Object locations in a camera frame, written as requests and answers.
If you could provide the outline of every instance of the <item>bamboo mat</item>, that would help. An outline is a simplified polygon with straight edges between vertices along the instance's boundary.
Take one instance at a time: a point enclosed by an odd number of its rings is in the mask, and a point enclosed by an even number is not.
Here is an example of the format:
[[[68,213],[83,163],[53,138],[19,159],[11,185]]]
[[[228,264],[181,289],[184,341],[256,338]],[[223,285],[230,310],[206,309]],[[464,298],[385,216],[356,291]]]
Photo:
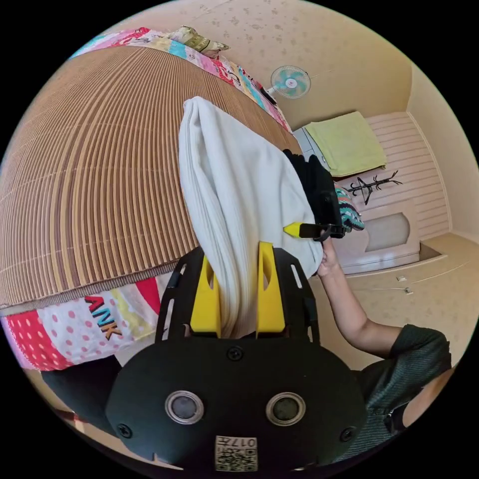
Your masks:
[[[196,95],[300,153],[246,95],[181,58],[123,46],[68,60],[2,163],[0,308],[43,307],[133,273],[170,271],[198,245],[177,164],[183,102]]]

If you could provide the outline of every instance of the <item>hand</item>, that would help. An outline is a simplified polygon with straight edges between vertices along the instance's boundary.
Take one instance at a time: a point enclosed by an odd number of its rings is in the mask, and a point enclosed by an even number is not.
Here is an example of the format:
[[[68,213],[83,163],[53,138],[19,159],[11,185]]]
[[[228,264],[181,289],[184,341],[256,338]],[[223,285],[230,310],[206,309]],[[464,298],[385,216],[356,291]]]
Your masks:
[[[336,256],[336,251],[334,250],[333,240],[327,238],[322,243],[323,245],[323,259],[318,268],[318,276],[323,278],[330,274],[332,271],[340,269],[341,266],[338,262],[338,257]]]

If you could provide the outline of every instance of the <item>qr code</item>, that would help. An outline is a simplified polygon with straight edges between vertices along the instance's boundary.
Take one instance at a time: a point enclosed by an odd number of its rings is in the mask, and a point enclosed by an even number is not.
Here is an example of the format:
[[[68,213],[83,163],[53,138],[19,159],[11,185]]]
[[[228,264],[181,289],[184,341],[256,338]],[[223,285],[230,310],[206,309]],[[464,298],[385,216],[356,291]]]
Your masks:
[[[258,470],[256,438],[216,436],[215,450],[217,471],[246,473]]]

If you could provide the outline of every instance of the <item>electric fan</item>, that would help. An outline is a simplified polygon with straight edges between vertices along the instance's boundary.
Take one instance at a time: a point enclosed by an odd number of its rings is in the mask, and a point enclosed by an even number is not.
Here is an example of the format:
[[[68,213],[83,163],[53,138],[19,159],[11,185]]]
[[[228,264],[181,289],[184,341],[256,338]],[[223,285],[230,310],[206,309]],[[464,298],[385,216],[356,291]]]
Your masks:
[[[269,95],[278,92],[286,98],[300,98],[305,95],[311,86],[308,74],[297,66],[285,65],[277,68],[271,75]]]

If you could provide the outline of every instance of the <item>white towel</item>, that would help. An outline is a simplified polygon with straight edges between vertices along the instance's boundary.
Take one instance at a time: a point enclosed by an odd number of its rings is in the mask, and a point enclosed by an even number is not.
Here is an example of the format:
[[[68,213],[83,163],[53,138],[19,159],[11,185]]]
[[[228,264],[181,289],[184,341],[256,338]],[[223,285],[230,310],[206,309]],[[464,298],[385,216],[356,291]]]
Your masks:
[[[322,246],[283,232],[292,222],[313,223],[314,215],[281,150],[203,98],[187,100],[183,108],[183,195],[218,278],[222,335],[239,336],[255,330],[259,241],[294,255],[307,277],[321,263]]]

